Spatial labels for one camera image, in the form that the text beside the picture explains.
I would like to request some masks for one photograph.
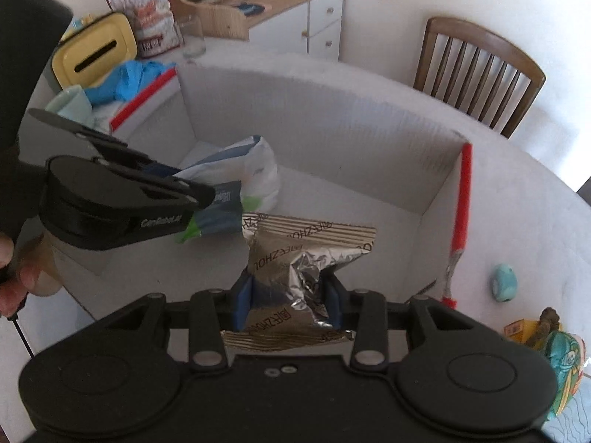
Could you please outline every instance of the clear glass cup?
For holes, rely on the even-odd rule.
[[[181,36],[182,55],[187,58],[197,58],[205,53],[205,38],[201,20],[196,14],[188,14],[177,18],[178,32]]]

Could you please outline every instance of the wooden chair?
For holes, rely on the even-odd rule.
[[[421,50],[421,58],[419,60],[417,76],[414,80],[414,88],[416,90],[424,91],[425,83],[427,81],[427,74],[429,72],[429,66],[431,65],[433,52],[435,50],[437,35],[447,36],[447,43],[445,44],[445,50],[443,51],[443,55],[439,63],[439,68],[435,76],[433,88],[431,89],[432,97],[435,97],[437,95],[437,91],[439,90],[439,86],[447,66],[447,60],[449,58],[453,40],[459,40],[462,42],[457,54],[456,62],[453,65],[453,69],[451,70],[449,82],[445,88],[445,94],[443,96],[443,101],[445,103],[449,103],[451,93],[453,93],[454,87],[456,85],[457,76],[460,72],[460,68],[462,67],[464,54],[466,53],[466,45],[471,44],[475,47],[474,54],[472,55],[472,59],[470,61],[470,66],[468,67],[468,72],[466,72],[466,76],[462,82],[462,87],[460,88],[456,103],[454,105],[457,109],[462,105],[462,102],[466,97],[472,76],[474,75],[475,68],[478,64],[478,57],[480,56],[481,50],[484,50],[489,54],[486,61],[486,66],[482,71],[480,80],[478,81],[478,85],[476,86],[476,90],[474,91],[468,106],[468,110],[466,112],[468,115],[472,115],[472,111],[478,103],[478,99],[480,98],[482,89],[485,86],[486,80],[488,79],[494,59],[499,58],[502,61],[501,68],[497,73],[495,81],[492,84],[491,91],[488,94],[484,106],[482,107],[480,116],[478,117],[479,121],[482,121],[490,110],[491,104],[496,97],[496,93],[501,86],[507,65],[515,68],[515,75],[513,76],[513,79],[511,80],[509,87],[507,88],[506,93],[503,96],[499,107],[491,120],[491,128],[496,126],[501,115],[503,114],[503,111],[505,110],[507,103],[513,94],[513,90],[515,90],[520,75],[523,74],[529,78],[530,84],[528,85],[525,93],[521,97],[521,100],[519,100],[517,103],[515,110],[513,111],[512,115],[510,115],[506,125],[501,131],[501,135],[509,138],[513,131],[515,131],[515,128],[517,128],[517,125],[525,115],[525,112],[527,112],[527,110],[530,108],[538,92],[540,91],[540,88],[542,88],[544,85],[544,82],[546,81],[544,72],[542,72],[536,62],[534,62],[528,55],[522,52],[522,50],[504,38],[491,33],[482,26],[475,25],[469,21],[459,20],[458,18],[435,17],[431,18],[427,22],[427,29],[425,30],[425,38],[423,41],[423,48]]]

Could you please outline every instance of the foil wrapper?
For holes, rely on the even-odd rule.
[[[225,332],[228,346],[276,351],[350,339],[328,322],[321,272],[338,270],[373,248],[376,229],[245,213],[252,309],[246,331]]]

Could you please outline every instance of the white cup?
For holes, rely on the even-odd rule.
[[[95,126],[92,105],[80,85],[73,85],[61,91],[45,109],[89,128]]]

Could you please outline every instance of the cabinet drawer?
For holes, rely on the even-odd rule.
[[[310,36],[323,31],[340,20],[343,15],[343,0],[312,0],[310,2]]]
[[[329,28],[310,38],[310,56],[338,61],[340,45],[341,20],[335,21]]]
[[[285,53],[308,53],[308,4],[263,21],[250,29],[250,42],[260,48]]]

